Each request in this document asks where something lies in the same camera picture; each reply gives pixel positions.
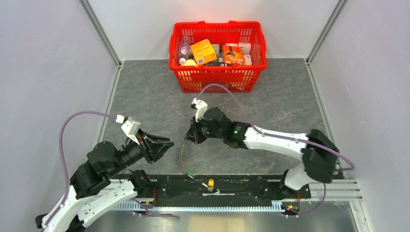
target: black wire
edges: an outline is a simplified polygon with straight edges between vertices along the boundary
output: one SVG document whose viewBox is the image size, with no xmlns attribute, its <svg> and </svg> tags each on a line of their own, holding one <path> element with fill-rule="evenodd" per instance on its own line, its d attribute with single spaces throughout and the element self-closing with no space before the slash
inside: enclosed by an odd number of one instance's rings
<svg viewBox="0 0 410 232">
<path fill-rule="evenodd" d="M 121 174 L 119 175 L 119 178 L 118 178 L 120 184 L 122 184 L 122 183 L 121 183 L 121 177 L 122 177 L 122 175 L 124 174 L 124 172 L 125 172 L 126 170 L 130 171 L 131 173 L 134 173 L 134 171 L 131 170 L 131 169 L 129 169 L 129 168 L 127 168 L 127 169 L 125 169 L 124 171 L 122 171 Z"/>
</svg>

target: plastic shopping basket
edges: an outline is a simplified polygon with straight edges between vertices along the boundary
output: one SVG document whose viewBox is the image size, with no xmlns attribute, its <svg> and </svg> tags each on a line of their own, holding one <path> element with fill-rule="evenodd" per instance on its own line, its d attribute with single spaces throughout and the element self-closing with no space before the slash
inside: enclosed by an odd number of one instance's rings
<svg viewBox="0 0 410 232">
<path fill-rule="evenodd" d="M 180 66 L 178 51 L 184 36 L 191 44 L 209 39 L 212 44 L 249 42 L 252 65 L 225 67 Z M 266 45 L 261 25 L 258 22 L 228 23 L 176 23 L 169 44 L 169 67 L 183 92 L 200 92 L 211 83 L 227 87 L 231 92 L 250 92 L 261 71 L 266 69 Z M 210 87 L 206 92 L 223 92 L 219 87 Z"/>
</svg>

